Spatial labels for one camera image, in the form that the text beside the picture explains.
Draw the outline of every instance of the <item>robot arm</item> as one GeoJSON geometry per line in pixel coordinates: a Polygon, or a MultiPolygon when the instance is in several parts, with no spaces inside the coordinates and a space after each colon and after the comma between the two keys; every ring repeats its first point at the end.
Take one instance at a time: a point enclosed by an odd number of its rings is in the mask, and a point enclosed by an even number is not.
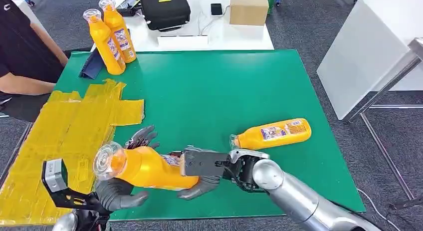
{"type": "MultiPolygon", "coordinates": [[[[189,147],[183,152],[182,175],[222,176],[245,192],[267,193],[278,207],[306,231],[381,231],[282,171],[266,153],[246,149],[232,150],[229,154],[198,150],[189,147]]],[[[45,162],[42,172],[42,181],[55,204],[58,207],[76,208],[76,213],[67,214],[58,220],[53,230],[105,230],[111,212],[102,207],[95,192],[85,195],[67,187],[67,172],[63,168],[63,161],[59,159],[45,162]]]]}
{"type": "Polygon", "coordinates": [[[267,193],[306,231],[380,231],[367,220],[325,199],[282,169],[263,152],[236,149],[221,153],[186,152],[185,175],[219,175],[243,191],[267,193]]]}
{"type": "Polygon", "coordinates": [[[262,159],[255,163],[252,176],[272,201],[307,231],[380,231],[282,171],[273,160],[262,159]]]}

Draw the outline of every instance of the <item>bottle cap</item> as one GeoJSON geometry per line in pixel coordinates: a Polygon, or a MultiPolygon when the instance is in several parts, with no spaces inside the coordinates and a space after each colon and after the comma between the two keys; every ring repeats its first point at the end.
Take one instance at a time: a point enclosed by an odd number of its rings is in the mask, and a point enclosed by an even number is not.
{"type": "Polygon", "coordinates": [[[101,20],[101,12],[97,9],[88,9],[82,15],[89,23],[94,23],[101,20]]]}
{"type": "Polygon", "coordinates": [[[116,142],[103,145],[94,158],[93,171],[99,180],[109,180],[122,172],[126,165],[126,155],[116,142]]]}
{"type": "Polygon", "coordinates": [[[115,0],[100,0],[98,5],[103,10],[114,10],[115,9],[115,0]]]}
{"type": "Polygon", "coordinates": [[[239,144],[239,139],[237,135],[230,135],[229,136],[230,139],[230,147],[231,149],[239,149],[241,148],[240,144],[239,144]]]}

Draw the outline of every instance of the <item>yellow bottle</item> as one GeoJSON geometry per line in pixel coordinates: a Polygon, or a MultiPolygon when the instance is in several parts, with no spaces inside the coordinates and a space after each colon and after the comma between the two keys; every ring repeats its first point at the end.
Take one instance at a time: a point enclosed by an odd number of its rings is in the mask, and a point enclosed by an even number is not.
{"type": "Polygon", "coordinates": [[[259,150],[306,141],[311,128],[305,119],[292,119],[252,127],[240,135],[231,135],[231,146],[259,150]]]}
{"type": "Polygon", "coordinates": [[[122,74],[126,68],[125,62],[112,38],[112,31],[101,20],[101,12],[97,9],[88,9],[83,16],[88,22],[91,38],[94,40],[107,71],[112,75],[122,74]]]}
{"type": "Polygon", "coordinates": [[[125,63],[134,61],[137,56],[135,54],[134,45],[129,36],[123,17],[116,11],[114,0],[100,0],[98,5],[104,12],[104,23],[112,30],[117,43],[123,53],[125,63]]]}
{"type": "Polygon", "coordinates": [[[189,189],[199,179],[181,175],[179,157],[160,155],[147,146],[126,150],[115,142],[100,148],[93,170],[99,180],[115,177],[137,187],[166,190],[189,189]]]}

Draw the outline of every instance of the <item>gray carpet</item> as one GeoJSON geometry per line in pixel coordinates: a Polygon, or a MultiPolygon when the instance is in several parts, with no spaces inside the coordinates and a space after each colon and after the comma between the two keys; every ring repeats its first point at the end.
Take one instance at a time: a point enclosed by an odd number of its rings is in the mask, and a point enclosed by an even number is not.
{"type": "MultiPolygon", "coordinates": [[[[92,44],[86,21],[82,18],[84,10],[97,6],[99,0],[34,0],[34,12],[50,35],[63,49],[87,47],[92,44]]],[[[283,0],[275,7],[267,19],[270,37],[276,49],[297,49],[310,76],[320,103],[326,113],[335,138],[341,148],[348,168],[358,188],[365,191],[383,214],[400,215],[411,222],[416,230],[423,230],[423,208],[413,207],[402,211],[391,211],[388,204],[405,200],[406,196],[392,175],[364,123],[357,120],[354,124],[338,121],[329,99],[316,74],[316,69],[330,47],[352,8],[352,0],[283,0]]],[[[422,92],[392,92],[383,103],[422,103],[422,92]]],[[[389,149],[392,159],[410,189],[423,195],[423,170],[421,165],[423,147],[423,110],[371,110],[368,118],[379,133],[381,140],[389,149]]],[[[0,119],[0,167],[10,155],[12,147],[5,146],[11,140],[17,141],[22,133],[22,122],[13,119],[0,119]]],[[[387,225],[363,197],[371,218],[387,231],[387,225]]],[[[403,231],[413,228],[401,218],[389,215],[403,231]]],[[[36,230],[50,227],[36,227],[36,230]]],[[[220,219],[196,221],[146,221],[112,223],[114,230],[166,230],[166,231],[296,231],[301,230],[287,217],[220,219]]],[[[34,230],[25,227],[19,230],[34,230]]],[[[3,228],[0,230],[18,230],[3,228]]]]}

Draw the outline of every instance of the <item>yellow tape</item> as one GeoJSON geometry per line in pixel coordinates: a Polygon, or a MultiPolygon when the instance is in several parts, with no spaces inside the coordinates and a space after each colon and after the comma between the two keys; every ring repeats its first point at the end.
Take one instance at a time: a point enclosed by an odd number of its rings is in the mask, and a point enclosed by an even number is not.
{"type": "Polygon", "coordinates": [[[159,0],[159,2],[166,2],[166,1],[171,1],[171,0],[159,0]]]}
{"type": "Polygon", "coordinates": [[[105,80],[78,92],[54,91],[22,145],[0,190],[0,225],[53,224],[68,209],[57,208],[41,182],[44,160],[63,158],[68,185],[89,193],[97,150],[113,137],[115,126],[139,124],[144,100],[120,100],[123,83],[105,80]]]}

